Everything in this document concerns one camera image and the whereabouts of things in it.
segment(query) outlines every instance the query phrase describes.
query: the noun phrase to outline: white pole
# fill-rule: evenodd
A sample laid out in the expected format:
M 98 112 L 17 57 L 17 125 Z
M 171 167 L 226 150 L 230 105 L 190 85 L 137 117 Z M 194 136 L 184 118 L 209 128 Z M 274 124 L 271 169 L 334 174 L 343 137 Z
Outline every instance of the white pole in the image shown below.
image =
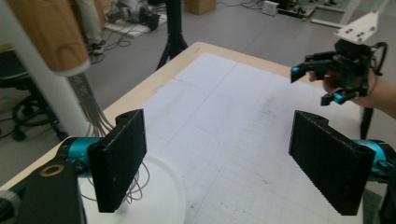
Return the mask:
M 16 50 L 67 133 L 85 136 L 89 123 L 70 84 L 65 77 L 57 77 L 48 69 L 6 0 L 0 0 L 0 36 Z

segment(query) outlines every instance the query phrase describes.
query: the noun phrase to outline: office chair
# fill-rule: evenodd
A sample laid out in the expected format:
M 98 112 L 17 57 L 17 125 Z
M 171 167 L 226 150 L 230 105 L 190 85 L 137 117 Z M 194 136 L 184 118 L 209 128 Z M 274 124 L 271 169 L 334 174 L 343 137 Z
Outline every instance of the office chair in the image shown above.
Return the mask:
M 26 136 L 21 127 L 49 124 L 60 140 L 67 137 L 59 128 L 59 120 L 50 109 L 43 95 L 29 76 L 14 50 L 0 52 L 0 88 L 15 88 L 29 91 L 30 95 L 12 109 L 15 126 L 12 138 L 22 141 Z

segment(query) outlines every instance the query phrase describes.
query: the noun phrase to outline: wooden cylinder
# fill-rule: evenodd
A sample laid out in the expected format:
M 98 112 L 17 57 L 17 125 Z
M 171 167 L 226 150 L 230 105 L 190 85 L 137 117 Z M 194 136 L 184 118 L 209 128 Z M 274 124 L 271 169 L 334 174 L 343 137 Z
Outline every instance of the wooden cylinder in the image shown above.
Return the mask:
M 68 0 L 7 2 L 50 70 L 65 72 L 87 63 L 87 50 Z

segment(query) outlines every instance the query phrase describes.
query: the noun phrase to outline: black tripod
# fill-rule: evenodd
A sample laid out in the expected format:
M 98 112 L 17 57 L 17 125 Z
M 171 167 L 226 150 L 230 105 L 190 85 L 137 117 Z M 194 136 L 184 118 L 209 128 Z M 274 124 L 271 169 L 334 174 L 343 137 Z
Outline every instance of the black tripod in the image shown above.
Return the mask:
M 172 60 L 188 46 L 181 33 L 181 7 L 180 0 L 166 0 L 166 14 L 168 17 L 168 42 L 163 56 L 161 56 L 157 69 L 166 64 L 168 58 Z

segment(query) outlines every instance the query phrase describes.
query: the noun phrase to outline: floor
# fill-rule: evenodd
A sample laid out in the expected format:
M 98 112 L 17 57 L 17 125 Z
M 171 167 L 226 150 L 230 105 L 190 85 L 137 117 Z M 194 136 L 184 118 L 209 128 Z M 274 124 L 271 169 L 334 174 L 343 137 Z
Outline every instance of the floor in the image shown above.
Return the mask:
M 301 20 L 279 14 L 272 17 L 262 14 L 259 9 L 225 5 L 241 2 L 247 1 L 222 0 L 222 3 L 217 3 L 216 10 L 201 16 L 183 11 L 182 29 L 186 42 L 189 45 L 197 41 L 206 42 L 287 66 L 300 63 L 307 54 L 333 50 L 333 44 L 337 41 L 332 35 L 335 28 L 311 23 L 309 19 L 339 21 L 341 13 L 317 10 L 308 20 Z M 345 4 L 342 0 L 336 2 L 339 2 L 340 6 Z M 352 20 L 376 8 L 379 2 L 379 0 L 362 1 Z M 256 7 L 254 4 L 245 4 L 245 6 Z M 389 54 L 383 72 L 386 79 L 394 82 L 396 82 L 394 76 L 396 66 L 392 62 L 396 61 L 394 47 L 396 30 L 393 26 L 395 22 L 396 3 L 389 1 L 388 7 L 380 17 L 379 31 L 367 43 L 368 45 L 378 41 L 389 43 Z M 96 63 L 86 73 L 102 109 L 155 71 L 166 38 L 166 25 L 136 39 L 105 32 L 109 50 L 105 51 L 103 58 L 94 58 Z M 117 42 L 120 45 L 110 49 L 111 44 Z M 22 96 L 23 92 L 0 90 L 0 105 L 3 106 L 0 110 L 0 119 L 9 117 L 9 111 L 5 111 L 5 106 L 12 105 Z M 381 112 L 375 112 L 369 137 L 396 146 L 394 124 L 393 119 Z M 10 125 L 9 121 L 1 121 L 0 128 L 3 131 L 1 134 L 6 133 Z M 0 139 L 0 186 L 59 143 L 49 126 L 26 130 L 26 134 L 27 138 L 22 142 L 13 141 L 10 136 Z

